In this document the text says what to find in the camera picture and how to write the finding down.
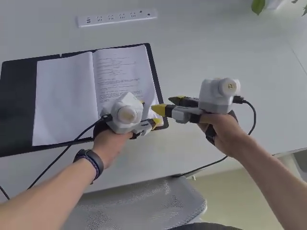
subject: mesh chair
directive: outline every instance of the mesh chair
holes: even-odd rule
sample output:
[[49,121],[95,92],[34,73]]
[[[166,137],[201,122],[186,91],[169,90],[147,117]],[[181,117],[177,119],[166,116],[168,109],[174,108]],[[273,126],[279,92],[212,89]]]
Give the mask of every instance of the mesh chair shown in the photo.
[[162,178],[85,194],[63,230],[166,230],[207,208],[186,178]]

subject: open notebook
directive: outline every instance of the open notebook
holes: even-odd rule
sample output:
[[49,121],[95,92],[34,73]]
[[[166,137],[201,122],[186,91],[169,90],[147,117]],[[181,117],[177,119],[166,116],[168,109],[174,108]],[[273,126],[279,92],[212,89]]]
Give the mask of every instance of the open notebook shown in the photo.
[[150,109],[158,100],[145,45],[39,61],[32,145],[74,140],[125,92],[145,102],[143,119],[159,117]]

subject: desk surface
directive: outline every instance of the desk surface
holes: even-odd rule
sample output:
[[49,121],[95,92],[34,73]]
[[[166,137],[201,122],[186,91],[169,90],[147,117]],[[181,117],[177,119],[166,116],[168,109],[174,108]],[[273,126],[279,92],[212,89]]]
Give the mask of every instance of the desk surface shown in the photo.
[[[78,15],[151,7],[158,10],[157,20],[82,29],[75,22]],[[148,42],[165,102],[174,95],[197,97],[204,78],[238,78],[241,95],[257,110],[253,136],[261,145],[272,154],[307,146],[303,69],[307,62],[300,63],[302,53],[296,56],[299,46],[293,49],[297,43],[287,29],[291,24],[281,26],[286,19],[280,13],[257,17],[244,0],[11,0],[1,3],[0,15],[0,62]],[[245,105],[236,105],[235,111],[248,131],[252,111]],[[222,158],[196,125],[169,123],[166,130],[129,141],[115,164],[87,191],[183,173]],[[80,148],[91,145],[73,146],[43,178],[57,173]],[[18,194],[61,151],[1,158],[1,186],[11,196]]]

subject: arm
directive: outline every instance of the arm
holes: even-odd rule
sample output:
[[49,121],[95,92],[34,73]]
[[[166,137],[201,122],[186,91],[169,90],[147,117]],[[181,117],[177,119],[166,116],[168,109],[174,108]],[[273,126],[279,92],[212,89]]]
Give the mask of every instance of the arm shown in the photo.
[[[93,151],[108,168],[131,134],[107,130],[94,142]],[[0,229],[60,229],[96,171],[86,159],[69,165],[51,179],[0,205]]]
[[307,226],[307,183],[245,134],[229,115],[204,115],[200,128],[212,124],[217,137],[215,145],[238,160],[256,182],[275,216],[286,230],[304,230]]

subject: floor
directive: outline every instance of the floor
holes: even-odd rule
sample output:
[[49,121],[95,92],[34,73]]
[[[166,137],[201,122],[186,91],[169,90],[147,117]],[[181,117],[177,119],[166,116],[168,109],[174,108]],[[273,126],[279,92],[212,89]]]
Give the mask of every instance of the floor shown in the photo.
[[[281,161],[299,176],[291,156]],[[207,199],[204,222],[220,223],[246,230],[282,230],[260,190],[245,169],[190,180]]]

